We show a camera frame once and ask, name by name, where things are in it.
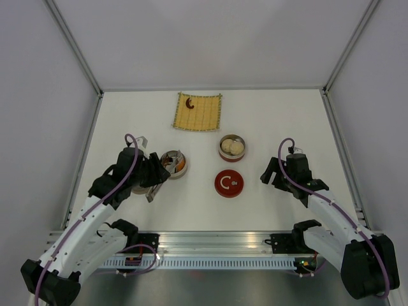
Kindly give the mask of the metal tongs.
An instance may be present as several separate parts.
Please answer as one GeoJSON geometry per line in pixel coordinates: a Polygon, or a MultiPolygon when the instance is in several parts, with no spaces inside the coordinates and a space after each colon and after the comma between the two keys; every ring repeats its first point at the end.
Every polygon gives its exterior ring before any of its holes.
{"type": "Polygon", "coordinates": [[[158,193],[158,191],[160,190],[161,186],[163,183],[159,183],[157,185],[154,185],[152,187],[149,188],[148,192],[146,193],[146,199],[149,203],[154,201],[154,198],[156,196],[156,194],[158,193]]]}

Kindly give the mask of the beige lunch box lid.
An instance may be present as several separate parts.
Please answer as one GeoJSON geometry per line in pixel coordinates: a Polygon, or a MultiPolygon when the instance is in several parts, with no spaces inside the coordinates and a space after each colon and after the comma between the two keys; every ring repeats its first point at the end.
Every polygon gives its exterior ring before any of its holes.
{"type": "Polygon", "coordinates": [[[148,192],[148,190],[149,190],[148,188],[143,188],[143,187],[134,187],[134,188],[132,188],[132,192],[134,194],[139,194],[139,195],[146,194],[148,192]]]}

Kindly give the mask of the orange carrot piece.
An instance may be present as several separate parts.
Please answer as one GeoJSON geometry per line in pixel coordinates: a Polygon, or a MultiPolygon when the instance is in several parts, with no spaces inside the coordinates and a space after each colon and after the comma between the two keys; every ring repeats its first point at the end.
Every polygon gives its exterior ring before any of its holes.
{"type": "Polygon", "coordinates": [[[184,166],[185,166],[185,163],[186,163],[186,162],[185,162],[184,160],[181,160],[181,161],[176,165],[175,171],[176,171],[176,172],[182,171],[183,168],[184,168],[184,166]]]}

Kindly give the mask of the red lunch box lid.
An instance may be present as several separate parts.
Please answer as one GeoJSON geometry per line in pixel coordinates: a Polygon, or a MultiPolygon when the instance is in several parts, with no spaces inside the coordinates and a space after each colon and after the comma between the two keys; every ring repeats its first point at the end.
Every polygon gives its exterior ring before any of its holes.
{"type": "Polygon", "coordinates": [[[216,192],[224,198],[235,198],[244,188],[244,179],[239,172],[231,169],[220,171],[214,180],[216,192]]]}

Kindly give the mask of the white bun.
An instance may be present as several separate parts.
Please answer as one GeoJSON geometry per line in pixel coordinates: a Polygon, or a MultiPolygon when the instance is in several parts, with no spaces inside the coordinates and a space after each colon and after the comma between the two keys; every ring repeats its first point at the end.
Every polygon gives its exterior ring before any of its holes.
{"type": "Polygon", "coordinates": [[[245,146],[242,142],[235,141],[231,146],[231,154],[233,156],[240,155],[245,150],[245,146]]]}
{"type": "Polygon", "coordinates": [[[225,139],[222,141],[221,143],[221,149],[223,152],[225,153],[230,153],[231,152],[231,146],[234,143],[234,141],[232,139],[225,139]]]}

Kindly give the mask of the dark red sausage piece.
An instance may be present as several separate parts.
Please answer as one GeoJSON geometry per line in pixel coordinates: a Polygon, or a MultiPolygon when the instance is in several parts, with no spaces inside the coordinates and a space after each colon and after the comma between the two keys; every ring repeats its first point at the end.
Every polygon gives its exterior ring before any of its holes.
{"type": "Polygon", "coordinates": [[[194,105],[192,104],[192,99],[191,98],[187,98],[186,99],[186,107],[190,110],[194,109],[194,105]]]}

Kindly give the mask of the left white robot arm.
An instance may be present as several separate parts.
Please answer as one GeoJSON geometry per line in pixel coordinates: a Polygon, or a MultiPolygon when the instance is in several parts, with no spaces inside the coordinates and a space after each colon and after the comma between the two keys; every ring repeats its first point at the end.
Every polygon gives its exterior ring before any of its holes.
{"type": "Polygon", "coordinates": [[[138,227],[123,219],[111,223],[95,243],[89,241],[133,188],[158,186],[169,177],[155,152],[145,156],[136,147],[123,149],[117,162],[92,183],[83,208],[57,241],[40,259],[28,259],[22,265],[34,304],[71,305],[85,280],[114,254],[148,249],[157,260],[156,247],[140,242],[138,227]]]}

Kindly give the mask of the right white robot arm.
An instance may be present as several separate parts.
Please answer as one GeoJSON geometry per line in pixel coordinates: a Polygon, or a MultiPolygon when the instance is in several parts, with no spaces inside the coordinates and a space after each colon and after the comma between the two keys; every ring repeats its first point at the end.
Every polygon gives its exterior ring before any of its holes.
{"type": "Polygon", "coordinates": [[[387,295],[400,286],[393,242],[376,235],[351,217],[330,188],[313,178],[305,154],[294,153],[285,161],[272,157],[260,177],[264,184],[290,193],[316,218],[296,223],[291,245],[299,252],[316,251],[340,273],[354,299],[387,295]]]}

